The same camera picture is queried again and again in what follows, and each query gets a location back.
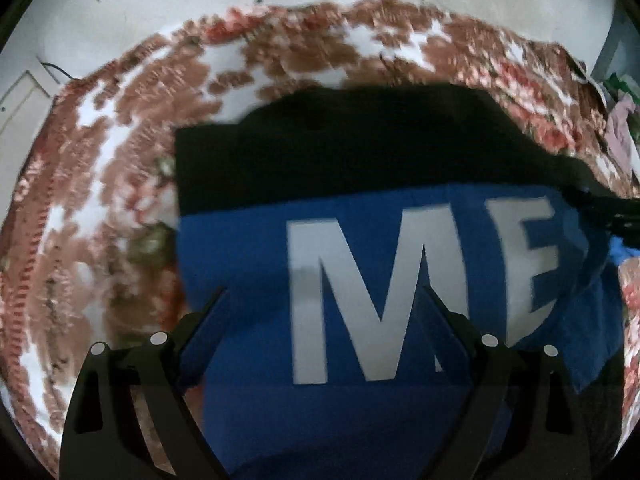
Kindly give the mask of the black and blue sweatshirt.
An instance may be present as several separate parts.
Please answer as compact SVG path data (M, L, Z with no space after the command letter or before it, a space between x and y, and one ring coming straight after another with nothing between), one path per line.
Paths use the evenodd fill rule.
M228 290L204 434L233 479L417 479L469 384L430 286L488 344L549 347L577 391L615 362L639 204L486 92L314 88L175 137L186 299Z

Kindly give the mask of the pile of clothes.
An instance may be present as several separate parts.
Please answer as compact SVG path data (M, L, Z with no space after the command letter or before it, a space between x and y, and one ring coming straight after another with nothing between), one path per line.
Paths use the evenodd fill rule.
M639 181L639 85L625 74L604 81L608 100L604 140L608 154L631 179Z

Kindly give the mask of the brown floral fleece blanket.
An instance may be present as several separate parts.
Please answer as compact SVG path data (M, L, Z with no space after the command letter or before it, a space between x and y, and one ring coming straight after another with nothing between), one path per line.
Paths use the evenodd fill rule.
M58 472L90 342L130 346L188 310L174 255L175 128L310 86L435 81L487 90L549 152L638 196L605 144L596 86L567 50L431 4L233 8L66 84L9 178L1 230L1 393L37 471Z

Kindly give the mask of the white door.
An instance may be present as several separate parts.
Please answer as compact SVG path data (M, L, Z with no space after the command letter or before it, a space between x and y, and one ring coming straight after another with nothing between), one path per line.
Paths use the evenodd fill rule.
M51 97L25 72L1 100L1 161L25 157L51 106Z

